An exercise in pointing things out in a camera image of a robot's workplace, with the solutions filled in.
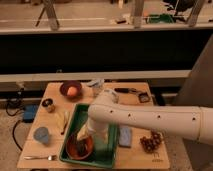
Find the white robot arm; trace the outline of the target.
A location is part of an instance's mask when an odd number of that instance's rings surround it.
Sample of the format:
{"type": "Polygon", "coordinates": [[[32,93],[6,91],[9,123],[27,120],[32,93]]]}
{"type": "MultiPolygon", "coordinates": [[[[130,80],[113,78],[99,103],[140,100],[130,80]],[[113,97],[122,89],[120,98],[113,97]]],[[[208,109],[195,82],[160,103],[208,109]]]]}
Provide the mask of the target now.
{"type": "Polygon", "coordinates": [[[213,145],[213,108],[199,106],[133,106],[118,103],[118,94],[103,90],[89,105],[88,119],[77,139],[106,137],[110,124],[128,125],[213,145]]]}

